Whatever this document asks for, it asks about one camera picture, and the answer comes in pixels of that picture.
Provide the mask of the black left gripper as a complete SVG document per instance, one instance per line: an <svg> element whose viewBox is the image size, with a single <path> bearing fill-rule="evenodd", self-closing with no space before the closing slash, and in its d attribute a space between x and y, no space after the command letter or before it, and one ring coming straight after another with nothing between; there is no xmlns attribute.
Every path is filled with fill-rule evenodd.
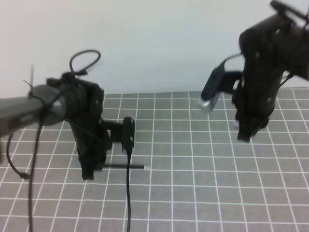
<svg viewBox="0 0 309 232"><path fill-rule="evenodd" d="M104 90L96 83L77 79L66 72L61 78L48 78L47 85L64 93L67 105L65 120L73 132L83 180L94 179L95 167L106 160L112 142L101 117Z"/></svg>

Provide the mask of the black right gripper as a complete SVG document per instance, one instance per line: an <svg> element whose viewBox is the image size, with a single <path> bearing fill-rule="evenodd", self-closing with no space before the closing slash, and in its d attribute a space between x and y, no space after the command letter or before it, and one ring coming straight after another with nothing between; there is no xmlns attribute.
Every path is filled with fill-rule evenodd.
<svg viewBox="0 0 309 232"><path fill-rule="evenodd" d="M233 102L237 139L249 143L269 121L283 73L304 77L304 29L288 16L274 14L245 30L239 47L245 63Z"/></svg>

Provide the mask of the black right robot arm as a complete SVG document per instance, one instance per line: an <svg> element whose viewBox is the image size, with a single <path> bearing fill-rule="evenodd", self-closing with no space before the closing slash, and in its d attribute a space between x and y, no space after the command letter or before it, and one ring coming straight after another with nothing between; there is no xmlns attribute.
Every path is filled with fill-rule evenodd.
<svg viewBox="0 0 309 232"><path fill-rule="evenodd" d="M309 15L279 1L276 13L239 36L244 69L232 101L239 122L238 140L249 142L267 126L283 73L309 78Z"/></svg>

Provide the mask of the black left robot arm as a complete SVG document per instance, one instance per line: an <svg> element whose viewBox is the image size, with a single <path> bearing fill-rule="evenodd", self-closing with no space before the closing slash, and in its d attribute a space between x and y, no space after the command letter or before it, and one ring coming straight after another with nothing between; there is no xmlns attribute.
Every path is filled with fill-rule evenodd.
<svg viewBox="0 0 309 232"><path fill-rule="evenodd" d="M104 90L98 84L66 72L59 79L49 78L45 85L34 87L28 96L1 106L0 135L35 123L52 126L67 121L76 142L82 178L92 180L104 164L109 146L101 117L103 100Z"/></svg>

